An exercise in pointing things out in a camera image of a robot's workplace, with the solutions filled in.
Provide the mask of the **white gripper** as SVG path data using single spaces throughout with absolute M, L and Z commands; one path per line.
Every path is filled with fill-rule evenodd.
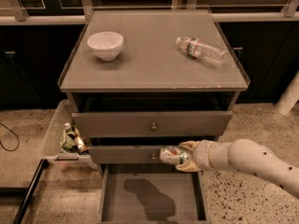
M 186 141 L 178 146 L 192 153 L 193 160 L 188 160 L 178 164 L 176 169 L 185 173 L 194 173 L 199 171 L 213 171 L 214 168 L 209 161 L 209 150 L 213 142 L 208 140 Z

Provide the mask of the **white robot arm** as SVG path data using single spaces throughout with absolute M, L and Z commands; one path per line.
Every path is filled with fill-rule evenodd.
M 236 105 L 234 112 L 232 140 L 182 142 L 178 146 L 188 150 L 190 157 L 176 168 L 251 175 L 298 198 L 298 111 L 284 115 L 277 103 L 253 103 Z

